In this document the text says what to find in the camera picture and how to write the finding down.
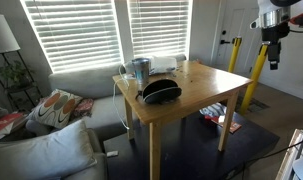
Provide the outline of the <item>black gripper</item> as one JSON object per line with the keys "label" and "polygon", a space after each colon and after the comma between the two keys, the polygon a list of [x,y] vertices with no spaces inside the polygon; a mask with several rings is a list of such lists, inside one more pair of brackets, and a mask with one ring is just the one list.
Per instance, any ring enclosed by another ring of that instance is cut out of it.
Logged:
{"label": "black gripper", "polygon": [[277,70],[280,62],[280,39],[289,34],[290,27],[287,22],[270,28],[262,29],[262,41],[268,43],[268,61],[271,70]]}

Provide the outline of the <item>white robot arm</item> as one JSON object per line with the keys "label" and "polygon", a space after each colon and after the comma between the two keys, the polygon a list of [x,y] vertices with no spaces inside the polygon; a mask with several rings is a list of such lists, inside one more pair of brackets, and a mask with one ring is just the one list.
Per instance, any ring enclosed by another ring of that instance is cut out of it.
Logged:
{"label": "white robot arm", "polygon": [[291,29],[289,24],[303,27],[303,13],[292,17],[291,6],[300,0],[257,0],[258,18],[250,24],[251,29],[261,29],[262,41],[268,44],[268,61],[271,70],[278,69],[281,42]]}

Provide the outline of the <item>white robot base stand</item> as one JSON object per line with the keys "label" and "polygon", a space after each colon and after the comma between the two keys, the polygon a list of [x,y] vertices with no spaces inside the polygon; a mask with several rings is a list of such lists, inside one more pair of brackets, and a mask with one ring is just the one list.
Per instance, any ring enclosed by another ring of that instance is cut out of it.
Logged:
{"label": "white robot base stand", "polygon": [[303,130],[294,131],[276,180],[303,180]]}

